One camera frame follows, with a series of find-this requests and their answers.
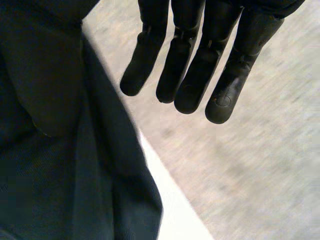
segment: gloved hand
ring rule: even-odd
[[[171,0],[175,31],[156,89],[158,100],[174,101],[176,109],[184,114],[198,108],[241,15],[232,51],[205,109],[209,121],[215,124],[227,121],[263,46],[284,18],[304,1]],[[122,92],[128,96],[137,95],[150,75],[168,22],[169,0],[138,0],[138,4],[142,32],[120,83]],[[187,71],[204,6],[202,38]]]

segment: fingertip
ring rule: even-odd
[[[136,96],[140,92],[140,89],[138,87],[136,87],[132,84],[126,83],[125,80],[121,80],[120,89],[121,89],[122,93],[124,93],[125,95],[127,95],[129,97]]]
[[[233,107],[221,106],[217,100],[210,100],[205,108],[205,117],[214,124],[224,124],[231,116]]]

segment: gray pavement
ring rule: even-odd
[[[142,27],[137,1],[101,0],[86,19],[137,126],[216,240],[319,239],[320,0],[307,0],[285,20],[222,125],[208,122],[204,110],[235,31],[199,109],[183,115],[155,95],[172,17],[136,97],[121,94],[119,82]]]

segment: dark sleeve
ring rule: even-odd
[[[76,1],[71,0],[65,1],[66,7],[62,0],[39,2],[51,2],[52,13],[26,1],[0,1],[0,51],[16,96],[35,125],[49,136],[61,136],[73,130],[81,109],[84,63],[79,18],[90,9],[72,9],[70,3]],[[63,21],[56,13],[80,22]]]
[[[244,6],[283,19],[293,14],[305,0],[243,0]]]

